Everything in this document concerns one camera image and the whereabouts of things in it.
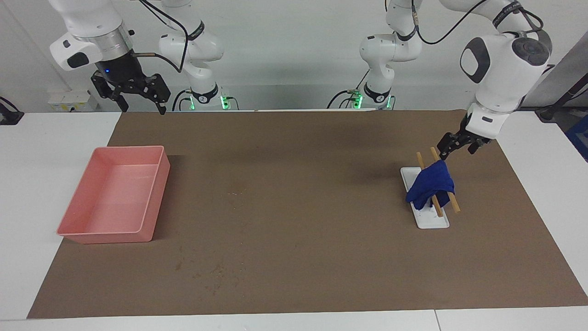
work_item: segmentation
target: black strap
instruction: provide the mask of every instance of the black strap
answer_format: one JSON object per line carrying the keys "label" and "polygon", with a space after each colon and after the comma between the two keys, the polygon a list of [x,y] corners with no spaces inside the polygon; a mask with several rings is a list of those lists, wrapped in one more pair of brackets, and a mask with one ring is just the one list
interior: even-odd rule
{"label": "black strap", "polygon": [[402,41],[409,41],[412,37],[415,36],[416,33],[416,27],[412,30],[412,32],[409,35],[401,35],[400,33],[396,33],[398,35],[398,39],[402,40]]}
{"label": "black strap", "polygon": [[380,103],[384,102],[384,100],[386,99],[386,97],[388,95],[390,95],[390,91],[392,89],[389,89],[388,92],[386,92],[386,93],[377,93],[377,92],[374,92],[374,91],[370,90],[369,87],[368,87],[368,85],[366,84],[363,87],[363,90],[365,91],[365,93],[366,93],[366,95],[368,97],[370,97],[371,99],[373,99],[373,101],[375,103],[380,104]]}
{"label": "black strap", "polygon": [[218,92],[219,92],[219,85],[215,84],[214,89],[212,89],[212,91],[210,91],[210,92],[200,94],[200,93],[196,93],[196,92],[192,91],[192,95],[196,98],[196,100],[198,100],[199,103],[207,104],[212,100],[212,98],[214,98],[216,96],[216,94]]}
{"label": "black strap", "polygon": [[512,12],[518,11],[523,8],[523,5],[520,4],[519,1],[513,1],[509,3],[506,7],[502,8],[502,10],[496,15],[496,18],[492,21],[492,24],[495,28],[498,28],[500,23],[504,21],[504,19]]}
{"label": "black strap", "polygon": [[188,40],[193,41],[198,38],[204,32],[204,22],[200,21],[200,25],[194,30],[193,33],[188,35]]}

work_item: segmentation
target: cable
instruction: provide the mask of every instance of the cable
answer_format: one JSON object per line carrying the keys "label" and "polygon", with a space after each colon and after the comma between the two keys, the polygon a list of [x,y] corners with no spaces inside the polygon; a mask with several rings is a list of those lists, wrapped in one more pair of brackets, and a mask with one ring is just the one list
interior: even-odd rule
{"label": "cable", "polygon": [[[455,25],[453,26],[453,28],[451,28],[444,36],[441,37],[441,39],[437,40],[437,41],[427,41],[423,38],[423,36],[420,34],[420,30],[419,30],[419,26],[418,26],[418,19],[416,20],[416,24],[415,24],[415,30],[416,33],[419,35],[419,38],[427,45],[436,45],[440,42],[442,42],[445,38],[447,38],[447,36],[449,36],[453,30],[455,30],[462,22],[464,19],[466,19],[466,17],[468,17],[476,8],[478,8],[479,6],[481,6],[481,4],[483,4],[484,2],[486,2],[488,0],[481,0],[480,2],[478,2],[477,4],[475,4],[472,8],[470,8],[470,10],[467,11],[467,13],[457,22],[455,23]],[[415,9],[415,0],[411,0],[411,4],[412,4],[412,10],[413,13],[416,14],[416,9]]]}
{"label": "cable", "polygon": [[521,9],[520,9],[520,11],[521,11],[522,13],[524,13],[524,14],[527,14],[527,15],[531,16],[532,18],[536,19],[536,20],[537,20],[537,22],[539,22],[539,26],[538,26],[538,27],[535,27],[535,28],[533,28],[533,29],[531,29],[531,30],[529,30],[529,31],[525,31],[525,33],[527,33],[527,34],[530,34],[530,33],[532,33],[532,32],[539,32],[539,31],[543,30],[543,27],[544,27],[545,25],[544,25],[544,23],[543,23],[543,20],[542,20],[542,19],[541,19],[539,16],[537,16],[537,15],[533,14],[532,12],[530,12],[530,11],[528,11],[528,10],[524,9],[524,8],[521,8]]}
{"label": "cable", "polygon": [[177,72],[182,72],[182,68],[178,68],[178,66],[173,63],[170,59],[168,59],[167,57],[164,57],[161,54],[157,54],[157,53],[133,53],[133,57],[135,58],[160,58],[162,60],[164,60],[165,62],[169,63],[174,69],[176,69]]}
{"label": "cable", "polygon": [[347,105],[349,105],[349,102],[350,102],[350,101],[353,101],[353,100],[354,100],[354,98],[348,98],[348,99],[345,99],[345,100],[341,101],[341,104],[339,105],[339,108],[341,108],[341,107],[343,106],[343,103],[344,103],[345,101],[347,101]]}
{"label": "cable", "polygon": [[518,32],[514,32],[514,31],[505,31],[505,32],[503,32],[503,33],[504,33],[504,34],[512,34],[512,35],[514,35],[514,37],[515,37],[515,38],[518,38],[518,37],[520,37],[520,33],[518,33]]}
{"label": "cable", "polygon": [[394,98],[394,103],[392,104],[392,109],[391,109],[391,110],[394,110],[394,106],[396,106],[396,96],[391,95],[390,98]]}
{"label": "cable", "polygon": [[182,102],[184,102],[184,101],[192,101],[192,99],[190,99],[190,98],[184,98],[184,99],[181,99],[181,100],[180,100],[180,104],[179,104],[179,106],[178,106],[178,109],[179,109],[180,111],[182,111]]}
{"label": "cable", "polygon": [[331,99],[331,101],[329,102],[329,105],[327,106],[327,109],[330,108],[330,106],[333,104],[333,102],[335,101],[335,99],[337,99],[340,95],[348,93],[347,90],[341,91],[337,94],[335,94],[335,96]]}
{"label": "cable", "polygon": [[571,99],[569,99],[569,100],[568,100],[568,102],[569,102],[569,101],[571,101],[571,100],[574,100],[574,99],[578,99],[579,97],[581,97],[581,96],[582,96],[582,94],[586,93],[586,91],[588,91],[588,88],[586,88],[584,91],[582,91],[582,92],[580,92],[580,93],[576,94],[576,96],[575,96],[575,97],[573,97],[573,98],[571,98]]}
{"label": "cable", "polygon": [[12,102],[8,101],[8,99],[6,99],[4,97],[0,97],[0,100],[4,101],[7,105],[9,105],[10,107],[14,108],[14,110],[20,111],[20,110],[18,110],[18,108]]}
{"label": "cable", "polygon": [[[582,91],[582,92],[580,92],[580,93],[576,94],[576,96],[574,96],[573,98],[570,98],[568,101],[566,101],[566,103],[570,102],[571,100],[574,100],[574,99],[577,99],[577,98],[581,97],[581,96],[582,96],[584,93],[586,93],[586,92],[588,92],[588,88],[585,88],[585,89],[584,89],[584,91]],[[537,110],[541,110],[541,109],[545,109],[545,108],[550,108],[550,107],[553,107],[553,106],[555,106],[555,104],[550,104],[550,105],[547,105],[547,106],[537,107],[537,108],[535,109],[535,111],[537,111]]]}
{"label": "cable", "polygon": [[147,8],[147,9],[148,9],[148,10],[149,10],[149,11],[150,11],[150,12],[151,12],[151,13],[152,13],[152,14],[153,14],[155,17],[157,17],[157,19],[158,19],[158,20],[159,20],[161,23],[163,23],[163,24],[167,25],[167,23],[166,23],[166,22],[165,22],[165,21],[164,21],[164,20],[163,20],[161,17],[159,17],[159,15],[157,15],[157,13],[156,13],[156,12],[154,12],[154,11],[153,11],[153,9],[151,9],[151,8],[150,8],[150,7],[148,7],[148,6],[145,6],[145,8]]}
{"label": "cable", "polygon": [[[356,90],[359,89],[359,87],[362,85],[363,80],[366,79],[366,77],[368,76],[369,73],[369,69],[366,71],[366,74],[363,75],[362,80],[359,81],[359,84],[355,87]],[[347,104],[345,105],[345,108],[349,107],[349,101],[347,102]]]}
{"label": "cable", "polygon": [[178,25],[180,28],[182,28],[182,31],[183,31],[183,32],[184,32],[184,34],[185,34],[185,39],[184,39],[184,50],[183,50],[183,53],[182,53],[182,62],[180,62],[180,66],[179,66],[179,68],[178,68],[178,67],[177,67],[175,64],[173,64],[173,62],[172,62],[172,61],[170,61],[169,59],[166,59],[166,58],[164,58],[163,56],[161,56],[161,55],[159,55],[159,54],[155,54],[155,53],[153,53],[153,54],[155,54],[155,55],[151,55],[151,57],[158,57],[158,58],[161,58],[161,59],[165,59],[165,60],[166,60],[168,63],[170,63],[170,64],[172,64],[172,65],[173,65],[173,67],[176,69],[176,71],[177,71],[177,72],[182,72],[182,69],[183,69],[183,63],[184,63],[184,60],[186,60],[186,53],[188,52],[188,38],[189,38],[189,35],[188,35],[188,30],[186,30],[186,28],[185,28],[185,27],[184,27],[184,26],[183,26],[183,25],[182,25],[182,24],[181,24],[181,23],[180,23],[178,20],[176,20],[175,18],[173,18],[173,17],[169,16],[168,14],[166,14],[165,12],[163,12],[161,9],[157,8],[155,5],[152,5],[152,4],[150,4],[149,2],[147,2],[147,0],[139,0],[139,2],[140,2],[140,3],[141,3],[141,4],[142,4],[142,5],[145,7],[145,8],[149,9],[149,7],[151,7],[151,8],[152,8],[154,11],[156,11],[156,12],[160,13],[161,15],[163,15],[163,16],[165,16],[165,17],[167,17],[167,18],[168,18],[170,21],[174,22],[174,23],[175,23],[175,24],[177,24],[177,25]]}
{"label": "cable", "polygon": [[543,70],[542,75],[547,74],[551,69],[555,68],[554,64],[548,64],[547,68],[545,68],[545,70]]}
{"label": "cable", "polygon": [[241,110],[241,108],[239,108],[239,101],[237,98],[233,98],[233,100],[235,100],[235,103],[237,104],[237,110]]}
{"label": "cable", "polygon": [[178,103],[178,99],[180,99],[180,96],[184,93],[188,93],[188,92],[186,92],[186,90],[182,90],[182,91],[180,91],[180,93],[178,93],[176,95],[176,98],[173,100],[172,111],[176,110],[176,104]]}

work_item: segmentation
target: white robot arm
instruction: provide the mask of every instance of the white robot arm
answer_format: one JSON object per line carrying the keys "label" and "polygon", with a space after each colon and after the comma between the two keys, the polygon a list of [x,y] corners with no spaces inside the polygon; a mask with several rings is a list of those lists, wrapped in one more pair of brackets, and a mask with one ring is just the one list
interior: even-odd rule
{"label": "white robot arm", "polygon": [[[420,8],[421,3],[422,0],[415,0],[415,8]],[[360,92],[363,104],[370,108],[382,109],[390,98],[395,75],[390,63],[412,61],[423,49],[422,41],[414,38],[411,6],[411,0],[392,0],[386,22],[394,33],[372,35],[362,41],[359,54],[367,62],[369,72]]]}
{"label": "white robot arm", "polygon": [[139,94],[166,111],[170,91],[159,74],[147,77],[134,56],[131,34],[111,0],[49,0],[64,19],[68,32],[50,46],[64,70],[95,64],[92,82],[102,98],[115,101],[122,111],[129,105],[122,93]]}
{"label": "white robot arm", "polygon": [[[460,131],[447,133],[439,142],[442,159],[471,144],[469,151],[495,139],[502,124],[529,93],[547,67],[551,40],[537,27],[516,0],[439,0],[447,9],[478,14],[491,20],[498,35],[474,38],[461,56],[465,74],[479,84],[476,100],[469,107]],[[363,40],[360,54],[369,65],[361,93],[364,103],[385,107],[394,79],[391,62],[416,59],[424,41],[419,32],[417,10],[422,0],[392,0],[386,20],[392,35],[374,35]]]}
{"label": "white robot arm", "polygon": [[[473,0],[440,0],[447,8],[467,12]],[[530,20],[518,1],[489,0],[473,11],[490,19],[500,34],[472,39],[462,53],[463,72],[479,85],[456,134],[438,143],[441,159],[463,146],[474,154],[495,139],[506,118],[519,106],[547,67],[551,40]]]}
{"label": "white robot arm", "polygon": [[[163,0],[163,10],[179,21],[189,33],[188,50],[183,60],[183,72],[190,82],[190,94],[198,109],[226,108],[222,87],[216,83],[206,62],[222,58],[225,49],[219,38],[205,27],[193,0]],[[160,52],[177,66],[182,62],[185,34],[177,24],[168,21],[173,29],[159,40]]]}

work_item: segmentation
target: white wall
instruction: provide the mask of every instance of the white wall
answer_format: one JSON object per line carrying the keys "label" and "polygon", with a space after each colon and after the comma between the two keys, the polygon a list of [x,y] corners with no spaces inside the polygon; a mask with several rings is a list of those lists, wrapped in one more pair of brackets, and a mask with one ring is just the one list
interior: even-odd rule
{"label": "white wall", "polygon": [[[55,71],[53,61],[48,64],[49,44],[65,32],[65,26],[46,1],[0,2],[10,11],[0,17],[14,15],[23,30],[9,29],[8,35],[0,37],[0,75],[20,77],[3,79],[0,91],[25,105],[25,111],[46,111],[43,98],[31,99],[25,87],[37,91],[56,87],[61,84],[58,72],[69,86],[90,88],[93,68],[65,72]],[[115,4],[126,26],[137,33],[133,36],[135,50],[156,51],[158,38],[167,28],[136,1]],[[554,43],[552,63],[559,62],[588,29],[588,1],[527,0],[524,4],[545,21]],[[242,108],[249,109],[325,107],[336,92],[355,87],[367,70],[359,57],[362,38],[390,32],[380,0],[198,0],[197,5],[207,28],[226,45],[225,57],[212,64],[218,81],[239,98]],[[419,15],[422,34],[438,38],[462,15],[427,0]],[[2,24],[2,31],[6,31],[6,23]],[[488,20],[472,16],[443,43],[425,46],[419,59],[396,64],[396,108],[466,107],[476,87],[462,74],[459,55],[473,37],[494,32]],[[29,38],[34,45],[29,45]],[[42,56],[33,57],[27,45],[32,52],[40,50]],[[8,56],[6,53],[12,52],[8,48],[14,48],[15,53]],[[161,73],[173,94],[187,85],[187,80],[163,61],[142,59],[142,65],[146,74]],[[132,110],[155,110],[141,97],[128,100]],[[116,110],[109,101],[101,103],[106,110]]]}

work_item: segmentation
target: chopstick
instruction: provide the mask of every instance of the chopstick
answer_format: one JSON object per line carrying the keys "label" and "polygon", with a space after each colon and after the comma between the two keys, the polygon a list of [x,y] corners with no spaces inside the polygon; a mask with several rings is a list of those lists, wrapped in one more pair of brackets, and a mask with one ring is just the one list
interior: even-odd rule
{"label": "chopstick", "polygon": [[[437,150],[434,147],[431,147],[431,154],[433,154],[433,159],[435,160],[435,162],[441,160],[441,158],[439,157]],[[462,210],[461,208],[459,208],[459,205],[457,204],[457,199],[455,198],[455,194],[451,193],[451,192],[447,192],[447,194],[449,195],[449,201],[451,201],[451,206],[453,207],[453,211],[457,214],[460,213]]]}
{"label": "chopstick", "polygon": [[[423,156],[420,152],[416,152],[416,158],[419,160],[420,169],[424,170],[425,162],[423,161]],[[435,211],[437,211],[437,216],[443,217],[443,212],[441,211],[441,206],[439,205],[439,200],[437,199],[437,196],[433,196],[431,200],[433,200],[433,205],[435,206]]]}

